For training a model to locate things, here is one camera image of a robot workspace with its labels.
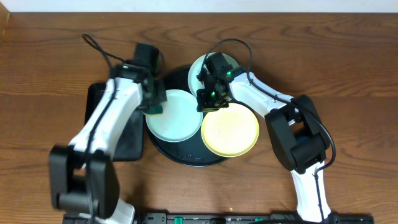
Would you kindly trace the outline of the light blue plate top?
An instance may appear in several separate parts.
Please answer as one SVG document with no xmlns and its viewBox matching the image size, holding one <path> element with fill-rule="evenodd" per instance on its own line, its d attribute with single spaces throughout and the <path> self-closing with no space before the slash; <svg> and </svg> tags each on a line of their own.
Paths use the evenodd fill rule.
<svg viewBox="0 0 398 224">
<path fill-rule="evenodd" d="M 234 58 L 227 54 L 223 54 L 226 61 L 236 68 L 239 64 L 235 61 Z M 200 58 L 196 59 L 188 72 L 188 87 L 194 97 L 197 97 L 197 90 L 204 89 L 204 85 L 198 80 L 197 76 L 200 74 L 200 66 L 204 61 L 205 55 L 202 55 Z"/>
</svg>

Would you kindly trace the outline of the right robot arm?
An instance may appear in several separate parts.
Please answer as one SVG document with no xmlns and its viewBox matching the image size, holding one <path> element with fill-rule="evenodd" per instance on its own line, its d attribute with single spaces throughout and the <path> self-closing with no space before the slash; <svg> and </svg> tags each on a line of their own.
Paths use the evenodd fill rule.
<svg viewBox="0 0 398 224">
<path fill-rule="evenodd" d="M 328 218 L 323 170 L 326 150 L 335 145 L 308 96 L 269 87 L 221 52 L 198 58 L 188 85 L 197 110 L 206 113 L 201 135 L 208 149 L 225 157 L 248 152 L 259 137 L 255 115 L 261 115 L 276 158 L 292 174 L 298 215 L 314 223 Z"/>
</svg>

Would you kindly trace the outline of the green yellow sponge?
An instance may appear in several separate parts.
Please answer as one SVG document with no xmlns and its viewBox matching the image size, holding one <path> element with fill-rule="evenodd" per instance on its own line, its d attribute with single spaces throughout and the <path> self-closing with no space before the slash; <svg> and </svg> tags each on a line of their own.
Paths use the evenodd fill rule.
<svg viewBox="0 0 398 224">
<path fill-rule="evenodd" d="M 144 110 L 143 113 L 146 116 L 162 114 L 163 107 L 162 107 L 162 105 L 152 106 L 152 107 L 148 108 L 147 110 Z"/>
</svg>

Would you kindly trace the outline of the yellow plate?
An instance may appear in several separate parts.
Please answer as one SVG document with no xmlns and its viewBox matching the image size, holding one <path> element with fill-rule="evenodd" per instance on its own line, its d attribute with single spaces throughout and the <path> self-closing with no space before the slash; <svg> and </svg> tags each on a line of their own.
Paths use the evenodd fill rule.
<svg viewBox="0 0 398 224">
<path fill-rule="evenodd" d="M 205 146 L 222 157 L 247 153 L 259 137 L 259 123 L 247 107 L 231 103 L 227 108 L 208 113 L 201 125 Z"/>
</svg>

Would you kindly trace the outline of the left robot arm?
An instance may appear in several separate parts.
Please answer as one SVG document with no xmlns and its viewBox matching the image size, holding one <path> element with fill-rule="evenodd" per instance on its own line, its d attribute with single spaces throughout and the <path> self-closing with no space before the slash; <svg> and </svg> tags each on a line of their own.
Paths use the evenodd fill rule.
<svg viewBox="0 0 398 224">
<path fill-rule="evenodd" d="M 88 223 L 133 222 L 134 207 L 119 197 L 113 158 L 133 112 L 166 101 L 157 74 L 155 65 L 133 63 L 110 70 L 103 96 L 83 129 L 67 146 L 50 151 L 53 208 L 76 213 Z"/>
</svg>

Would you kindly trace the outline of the light blue plate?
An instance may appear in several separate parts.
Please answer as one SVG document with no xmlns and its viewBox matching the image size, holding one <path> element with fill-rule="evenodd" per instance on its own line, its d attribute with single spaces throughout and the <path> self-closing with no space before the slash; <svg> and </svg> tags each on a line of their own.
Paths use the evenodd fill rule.
<svg viewBox="0 0 398 224">
<path fill-rule="evenodd" d="M 226 61 L 236 68 L 239 64 L 235 61 L 234 58 L 227 54 L 223 54 Z M 200 58 L 196 59 L 188 72 L 188 87 L 194 97 L 197 97 L 197 90 L 204 89 L 204 85 L 198 80 L 197 76 L 200 74 L 200 66 L 204 61 L 205 55 L 202 55 Z"/>
<path fill-rule="evenodd" d="M 183 90 L 167 90 L 163 112 L 146 116 L 151 133 L 167 142 L 181 142 L 192 137 L 200 128 L 203 113 L 197 111 L 197 99 Z"/>
</svg>

